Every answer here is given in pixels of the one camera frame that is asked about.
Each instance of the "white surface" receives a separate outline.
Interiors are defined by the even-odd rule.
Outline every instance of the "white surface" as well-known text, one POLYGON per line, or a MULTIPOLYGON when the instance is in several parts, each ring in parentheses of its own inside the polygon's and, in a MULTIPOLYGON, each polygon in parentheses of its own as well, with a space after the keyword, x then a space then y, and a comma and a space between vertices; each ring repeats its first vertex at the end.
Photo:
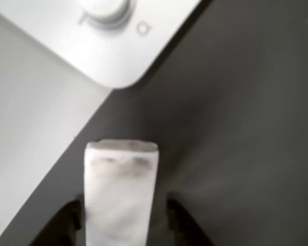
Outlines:
POLYGON ((87 246, 145 246, 159 151, 140 141, 104 140, 85 150, 87 246))
POLYGON ((137 0, 126 25, 101 29, 80 19, 78 0, 0 0, 0 13, 94 81, 137 82, 200 0, 137 0), (139 23, 151 26, 146 35, 139 23))
POLYGON ((0 18, 0 234, 109 92, 0 18))
POLYGON ((122 17, 130 0, 79 0, 85 11, 100 22, 110 22, 122 17))

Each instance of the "white plastic casing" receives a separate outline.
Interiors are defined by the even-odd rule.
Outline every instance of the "white plastic casing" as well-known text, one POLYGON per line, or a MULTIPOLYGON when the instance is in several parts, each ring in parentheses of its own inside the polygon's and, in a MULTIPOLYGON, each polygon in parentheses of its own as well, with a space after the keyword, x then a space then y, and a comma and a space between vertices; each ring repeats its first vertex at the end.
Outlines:
POLYGON ((97 83, 125 88, 145 74, 199 2, 130 0, 118 26, 97 25, 78 0, 0 0, 0 14, 97 83))

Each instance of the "gray background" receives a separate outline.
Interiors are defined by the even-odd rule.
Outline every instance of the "gray background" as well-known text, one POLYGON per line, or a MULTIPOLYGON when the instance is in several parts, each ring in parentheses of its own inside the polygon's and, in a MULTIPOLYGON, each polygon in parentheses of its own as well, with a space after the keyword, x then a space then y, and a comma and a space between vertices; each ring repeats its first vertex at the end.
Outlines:
POLYGON ((149 245, 172 245, 169 192, 215 245, 308 245, 308 0, 216 0, 158 68, 111 94, 0 245, 27 245, 83 192, 102 138, 160 146, 149 245))

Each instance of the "round button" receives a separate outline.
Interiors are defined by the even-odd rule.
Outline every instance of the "round button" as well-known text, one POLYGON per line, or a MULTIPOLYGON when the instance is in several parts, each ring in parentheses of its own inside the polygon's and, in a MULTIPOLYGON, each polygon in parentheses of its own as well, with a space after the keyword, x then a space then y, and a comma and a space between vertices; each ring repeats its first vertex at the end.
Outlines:
POLYGON ((130 0, 79 0, 79 3, 96 21, 110 23, 127 12, 130 0))

